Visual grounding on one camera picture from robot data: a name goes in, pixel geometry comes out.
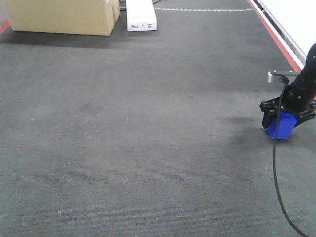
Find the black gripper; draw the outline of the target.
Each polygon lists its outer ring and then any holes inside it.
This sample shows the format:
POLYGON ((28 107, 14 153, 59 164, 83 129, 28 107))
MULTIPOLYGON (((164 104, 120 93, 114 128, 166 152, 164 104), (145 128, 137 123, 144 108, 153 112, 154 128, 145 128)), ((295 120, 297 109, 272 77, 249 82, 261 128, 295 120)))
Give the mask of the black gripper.
MULTIPOLYGON (((267 129, 277 119, 279 101, 280 97, 276 97, 260 103, 259 108, 261 112, 263 112, 262 127, 264 129, 267 129)), ((297 120, 294 127, 297 127, 308 120, 316 118, 316 100, 313 99, 307 108, 301 112, 291 111, 285 109, 283 106, 281 106, 280 110, 285 113, 293 114, 297 120)))

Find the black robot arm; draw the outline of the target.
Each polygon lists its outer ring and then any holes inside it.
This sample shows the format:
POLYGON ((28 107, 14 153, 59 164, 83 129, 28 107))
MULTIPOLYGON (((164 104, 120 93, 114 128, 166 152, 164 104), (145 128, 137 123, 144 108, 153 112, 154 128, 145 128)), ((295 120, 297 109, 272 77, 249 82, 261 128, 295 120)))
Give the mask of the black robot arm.
POLYGON ((259 108, 264 113, 262 126, 267 129, 277 118, 278 111, 293 114, 296 126, 316 117, 316 46, 313 45, 306 58, 306 64, 289 84, 289 74, 269 72, 268 79, 278 78, 285 84, 282 94, 274 99, 263 101, 259 108))

